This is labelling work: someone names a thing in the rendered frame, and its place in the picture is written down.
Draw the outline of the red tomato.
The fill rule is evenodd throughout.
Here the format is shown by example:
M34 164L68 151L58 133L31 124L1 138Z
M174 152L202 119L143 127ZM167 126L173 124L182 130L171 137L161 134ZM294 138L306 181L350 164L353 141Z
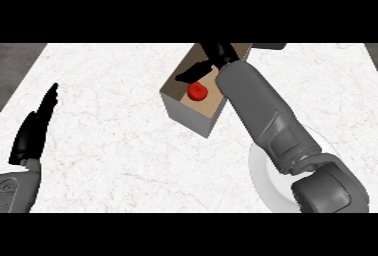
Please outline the red tomato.
M207 97L207 94L207 87L199 82L195 82L187 86L187 97L193 101L202 101Z

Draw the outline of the white round plate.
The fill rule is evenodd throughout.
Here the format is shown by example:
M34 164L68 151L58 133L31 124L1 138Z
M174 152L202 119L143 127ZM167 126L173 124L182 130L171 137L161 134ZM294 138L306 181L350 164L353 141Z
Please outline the white round plate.
M319 192L320 197L345 194L343 185L326 173L317 175L314 172L304 172L297 176L281 174L257 144L249 148L248 166L258 196L275 213L301 212L291 187L294 185L301 187L306 181L312 186L310 192Z

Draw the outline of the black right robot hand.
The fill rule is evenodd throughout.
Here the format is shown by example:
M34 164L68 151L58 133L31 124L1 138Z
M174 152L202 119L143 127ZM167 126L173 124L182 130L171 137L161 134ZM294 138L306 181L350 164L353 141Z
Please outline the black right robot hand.
M192 67L176 76L176 80L187 84L195 83L211 71L213 66L221 68L239 59L230 43L201 43L207 60L196 62Z

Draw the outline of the dark grey flat object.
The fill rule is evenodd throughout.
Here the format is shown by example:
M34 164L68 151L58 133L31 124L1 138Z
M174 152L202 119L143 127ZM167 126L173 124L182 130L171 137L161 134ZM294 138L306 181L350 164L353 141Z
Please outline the dark grey flat object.
M285 46L286 43L252 43L255 49L282 50Z

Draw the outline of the open cardboard box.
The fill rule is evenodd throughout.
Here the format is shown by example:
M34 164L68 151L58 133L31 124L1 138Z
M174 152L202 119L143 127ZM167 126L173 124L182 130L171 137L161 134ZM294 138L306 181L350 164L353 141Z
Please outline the open cardboard box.
M210 136L226 104L226 98L216 85L218 69L211 66L211 71L190 83L177 81L176 76L205 60L202 47L195 43L159 89L170 118L204 138Z

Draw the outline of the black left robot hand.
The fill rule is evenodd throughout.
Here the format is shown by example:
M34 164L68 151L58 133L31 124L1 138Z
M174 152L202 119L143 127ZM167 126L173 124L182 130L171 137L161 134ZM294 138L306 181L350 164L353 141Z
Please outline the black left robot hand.
M41 157L47 127L56 104L58 84L53 84L44 94L38 109L29 112L19 127L9 156L10 165L19 165L24 159L38 159Z

